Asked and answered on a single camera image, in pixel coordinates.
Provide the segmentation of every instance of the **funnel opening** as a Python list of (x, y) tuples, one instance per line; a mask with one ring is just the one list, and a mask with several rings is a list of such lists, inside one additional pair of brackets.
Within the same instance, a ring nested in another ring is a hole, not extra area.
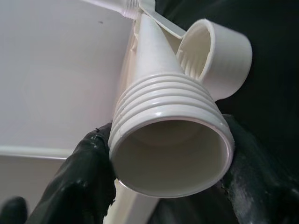
[(185, 74), (201, 80), (210, 67), (214, 53), (214, 30), (207, 20), (194, 23), (178, 49), (178, 59)]
[(119, 180), (148, 196), (180, 197), (215, 184), (228, 167), (219, 133), (188, 120), (165, 120), (135, 130), (112, 160)]

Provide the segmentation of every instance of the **glove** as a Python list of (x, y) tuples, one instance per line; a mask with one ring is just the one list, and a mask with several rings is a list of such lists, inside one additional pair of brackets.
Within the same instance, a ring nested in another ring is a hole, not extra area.
[(0, 213), (0, 224), (24, 224), (27, 220), (27, 205), (22, 197), (14, 197), (4, 203)]
[(47, 186), (26, 224), (103, 222), (115, 198), (115, 175), (107, 145), (110, 130), (111, 123), (88, 133), (79, 142)]

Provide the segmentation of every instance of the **white panel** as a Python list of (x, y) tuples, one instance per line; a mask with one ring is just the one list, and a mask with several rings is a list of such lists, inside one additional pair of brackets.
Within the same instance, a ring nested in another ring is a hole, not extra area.
[(130, 27), (79, 0), (0, 1), (0, 145), (71, 150), (109, 122)]

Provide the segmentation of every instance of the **funnel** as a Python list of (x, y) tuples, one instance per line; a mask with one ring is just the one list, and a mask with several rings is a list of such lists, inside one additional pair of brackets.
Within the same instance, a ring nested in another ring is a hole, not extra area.
[(120, 182), (171, 198), (203, 191), (228, 170), (234, 141), (209, 92), (184, 74), (160, 27), (142, 15), (134, 82), (116, 106), (109, 157)]

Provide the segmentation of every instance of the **white plastic part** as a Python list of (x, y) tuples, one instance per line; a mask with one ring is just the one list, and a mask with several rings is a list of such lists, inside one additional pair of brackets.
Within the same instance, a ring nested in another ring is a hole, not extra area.
[(134, 81), (161, 73), (184, 74), (160, 27), (146, 15), (141, 23)]
[(140, 0), (82, 0), (96, 6), (119, 12), (124, 17), (135, 20), (138, 15)]
[(117, 103), (108, 143), (120, 182), (168, 198), (219, 181), (233, 157), (229, 127), (208, 91), (184, 74), (161, 29), (145, 14), (133, 79)]
[(159, 26), (169, 32), (171, 35), (175, 36), (178, 39), (182, 39), (186, 33), (181, 27), (177, 26), (173, 22), (169, 21), (165, 17), (161, 16), (155, 11), (155, 0), (141, 0), (140, 8), (142, 11), (151, 17)]
[(250, 70), (252, 49), (243, 34), (199, 20), (185, 34), (177, 57), (185, 74), (200, 81), (216, 101), (242, 86)]

